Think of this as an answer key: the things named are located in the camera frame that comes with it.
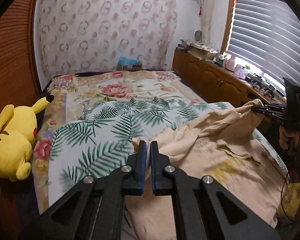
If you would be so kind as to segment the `person's right hand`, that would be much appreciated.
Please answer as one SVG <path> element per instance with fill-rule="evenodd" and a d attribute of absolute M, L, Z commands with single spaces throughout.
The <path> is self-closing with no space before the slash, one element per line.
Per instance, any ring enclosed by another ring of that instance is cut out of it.
<path fill-rule="evenodd" d="M 283 150 L 287 150 L 291 145 L 291 142 L 294 142 L 293 148 L 300 146 L 300 132 L 287 131 L 284 127 L 280 126 L 279 134 L 279 143 Z"/>

